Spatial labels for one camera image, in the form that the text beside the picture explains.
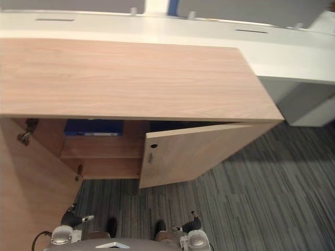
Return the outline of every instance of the gray carpet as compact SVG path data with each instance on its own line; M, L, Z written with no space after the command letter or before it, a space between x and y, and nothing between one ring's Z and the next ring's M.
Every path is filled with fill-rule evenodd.
M117 237L153 238L195 210L215 250L335 250L335 129L285 123L194 181L138 190L137 180L87 180L83 235L118 220Z

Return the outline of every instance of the open cabinet door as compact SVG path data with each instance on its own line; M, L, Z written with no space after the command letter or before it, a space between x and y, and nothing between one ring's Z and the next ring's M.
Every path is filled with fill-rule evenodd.
M11 119L0 119L0 250L30 250L35 236L59 226L81 182L36 140L17 141L22 132ZM36 250L50 241L41 236Z
M140 188L195 179L277 123L232 123L146 134Z

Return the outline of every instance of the wooden cabinet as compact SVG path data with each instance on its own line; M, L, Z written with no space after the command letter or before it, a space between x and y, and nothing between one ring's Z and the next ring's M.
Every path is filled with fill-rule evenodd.
M25 247L58 224L79 165L84 179L136 178L140 188L192 180L283 120L235 48L10 38L1 46L7 246L18 214L31 230L20 233ZM39 119L28 146L16 140L26 118ZM68 118L123 120L124 132L65 136ZM169 128L154 130L159 121Z
M13 120L0 119L0 250L29 250L38 233L53 231L81 184L39 142L18 142L21 132ZM41 237L36 250L49 241Z

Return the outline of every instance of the gray partition panel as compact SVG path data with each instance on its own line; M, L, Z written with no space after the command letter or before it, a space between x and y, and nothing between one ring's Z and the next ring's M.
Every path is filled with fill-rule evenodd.
M1 0L1 10L75 10L86 12L144 13L145 0Z
M334 85L300 83L277 106L287 122L292 124L334 94Z
M197 17L259 22L281 27L309 27L331 0L179 0L177 13Z

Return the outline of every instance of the black shoe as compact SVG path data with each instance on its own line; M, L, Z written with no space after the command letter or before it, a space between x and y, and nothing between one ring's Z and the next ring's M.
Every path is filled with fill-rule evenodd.
M156 223L156 228L155 228L155 237L160 231L166 231L166 225L164 221L159 221Z
M110 218L107 222L106 232L109 233L110 238L115 238L117 231L117 220L115 217Z

